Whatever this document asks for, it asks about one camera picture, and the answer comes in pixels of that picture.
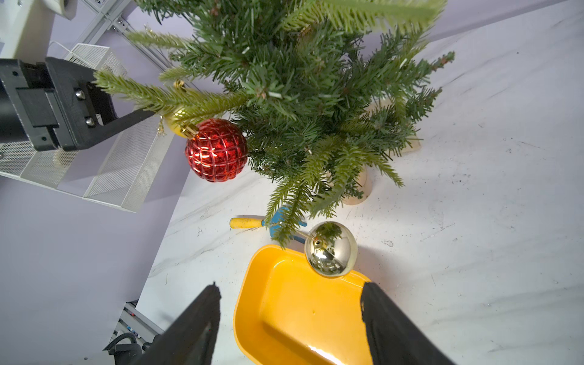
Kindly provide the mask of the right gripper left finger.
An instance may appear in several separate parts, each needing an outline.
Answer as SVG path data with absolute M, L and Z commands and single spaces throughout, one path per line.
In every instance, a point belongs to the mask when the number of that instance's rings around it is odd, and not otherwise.
M 221 319 L 221 292 L 210 284 L 134 364 L 210 365 Z

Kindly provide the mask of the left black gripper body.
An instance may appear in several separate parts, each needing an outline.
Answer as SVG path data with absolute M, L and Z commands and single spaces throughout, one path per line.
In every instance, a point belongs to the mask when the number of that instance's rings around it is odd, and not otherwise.
M 108 93 L 94 70 L 48 57 L 1 60 L 1 143 L 29 141 L 36 151 L 88 149 L 116 134 Z

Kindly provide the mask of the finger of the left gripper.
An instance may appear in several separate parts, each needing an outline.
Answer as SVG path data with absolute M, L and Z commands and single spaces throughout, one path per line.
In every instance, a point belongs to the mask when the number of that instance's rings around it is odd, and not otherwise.
M 104 126 L 97 122 L 96 117 L 86 117 L 82 124 L 74 126 L 70 130 L 71 142 L 68 143 L 68 150 L 79 151 L 89 149 L 147 120 L 153 115 L 155 113 L 152 111 L 138 109 Z

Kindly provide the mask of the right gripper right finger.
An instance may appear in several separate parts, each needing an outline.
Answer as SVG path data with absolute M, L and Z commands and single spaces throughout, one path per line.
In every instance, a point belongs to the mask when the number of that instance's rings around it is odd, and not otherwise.
M 364 284 L 360 305 L 374 364 L 454 365 L 378 284 Z

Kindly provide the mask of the matte gold ball ornament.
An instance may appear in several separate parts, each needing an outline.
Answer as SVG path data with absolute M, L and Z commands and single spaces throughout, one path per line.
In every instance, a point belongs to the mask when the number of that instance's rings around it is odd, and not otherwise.
M 191 139 L 199 131 L 197 122 L 189 116 L 186 108 L 177 108 L 161 117 L 162 123 L 179 137 Z

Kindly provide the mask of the yellow plastic tray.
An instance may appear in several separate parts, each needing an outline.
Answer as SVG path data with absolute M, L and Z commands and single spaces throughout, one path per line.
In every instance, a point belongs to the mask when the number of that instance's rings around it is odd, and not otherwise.
M 234 310 L 234 337 L 256 364 L 371 364 L 360 298 L 369 278 L 325 278 L 280 246 L 250 260 Z

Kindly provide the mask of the red glitter ball ornament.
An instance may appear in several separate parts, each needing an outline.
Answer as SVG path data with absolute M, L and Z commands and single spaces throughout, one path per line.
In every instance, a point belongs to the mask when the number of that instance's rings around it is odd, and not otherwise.
M 185 156 L 192 171 L 210 183 L 234 179 L 243 171 L 248 158 L 246 138 L 233 123 L 209 119 L 187 141 Z

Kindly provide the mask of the shiny gold ball ornament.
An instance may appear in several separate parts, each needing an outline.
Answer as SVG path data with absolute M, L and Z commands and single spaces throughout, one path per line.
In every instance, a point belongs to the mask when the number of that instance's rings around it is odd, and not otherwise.
M 358 246 L 345 225 L 325 221 L 305 235 L 304 252 L 311 268 L 326 278 L 340 278 L 355 266 Z

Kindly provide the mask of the blue yellow toy rake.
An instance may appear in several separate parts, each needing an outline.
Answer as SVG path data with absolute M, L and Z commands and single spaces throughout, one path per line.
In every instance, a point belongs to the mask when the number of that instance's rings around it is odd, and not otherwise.
M 251 229 L 251 228 L 268 228 L 272 240 L 276 240 L 276 235 L 281 229 L 281 222 L 283 222 L 284 214 L 287 212 L 287 207 L 281 207 L 272 216 L 270 221 L 265 218 L 254 217 L 233 217 L 230 220 L 230 228 L 232 229 Z

